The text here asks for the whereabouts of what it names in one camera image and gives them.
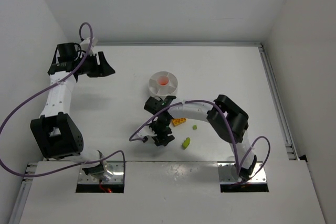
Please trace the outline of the yellow lego plate brick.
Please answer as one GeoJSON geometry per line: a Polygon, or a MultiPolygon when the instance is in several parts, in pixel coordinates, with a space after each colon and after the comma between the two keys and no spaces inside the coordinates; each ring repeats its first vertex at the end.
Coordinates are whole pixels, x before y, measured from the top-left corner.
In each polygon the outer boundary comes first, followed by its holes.
{"type": "Polygon", "coordinates": [[[179,125],[181,125],[185,122],[186,122],[186,118],[178,118],[178,119],[173,119],[172,120],[172,124],[173,124],[174,127],[177,127],[177,126],[179,126],[179,125]]]}

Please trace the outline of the lime green curved lego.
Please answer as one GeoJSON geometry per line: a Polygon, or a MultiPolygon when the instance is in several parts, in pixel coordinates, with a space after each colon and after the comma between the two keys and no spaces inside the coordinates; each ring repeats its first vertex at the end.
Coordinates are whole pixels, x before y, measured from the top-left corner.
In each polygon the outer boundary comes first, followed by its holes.
{"type": "Polygon", "coordinates": [[[182,143],[182,149],[186,149],[190,145],[191,139],[187,137],[184,142],[182,143]]]}

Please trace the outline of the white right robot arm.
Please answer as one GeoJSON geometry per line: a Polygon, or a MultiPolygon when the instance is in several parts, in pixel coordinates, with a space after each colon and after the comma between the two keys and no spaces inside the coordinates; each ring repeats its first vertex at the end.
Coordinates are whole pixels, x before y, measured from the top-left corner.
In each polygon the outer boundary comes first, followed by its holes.
{"type": "Polygon", "coordinates": [[[157,118],[149,124],[154,133],[152,138],[155,145],[167,146],[175,139],[170,128],[170,123],[174,119],[186,118],[208,122],[217,135],[230,144],[238,176],[247,180],[256,164],[254,154],[244,156],[249,148],[248,141],[244,140],[244,134],[248,129],[248,114],[222,94],[213,102],[193,100],[174,104],[175,100],[176,96],[169,95],[164,100],[150,97],[145,102],[144,109],[157,118]]]}

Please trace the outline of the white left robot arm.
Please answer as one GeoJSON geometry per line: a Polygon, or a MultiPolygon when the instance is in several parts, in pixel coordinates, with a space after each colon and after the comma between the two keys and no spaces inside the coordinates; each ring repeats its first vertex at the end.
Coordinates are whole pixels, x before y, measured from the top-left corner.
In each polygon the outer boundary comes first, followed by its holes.
{"type": "Polygon", "coordinates": [[[52,88],[39,118],[33,119],[30,129],[45,159],[82,163],[87,176],[106,180],[112,167],[98,150],[85,146],[83,136],[70,117],[74,87],[80,75],[90,78],[115,73],[102,51],[94,52],[97,39],[86,38],[81,43],[58,44],[56,55],[48,70],[52,88]]]}

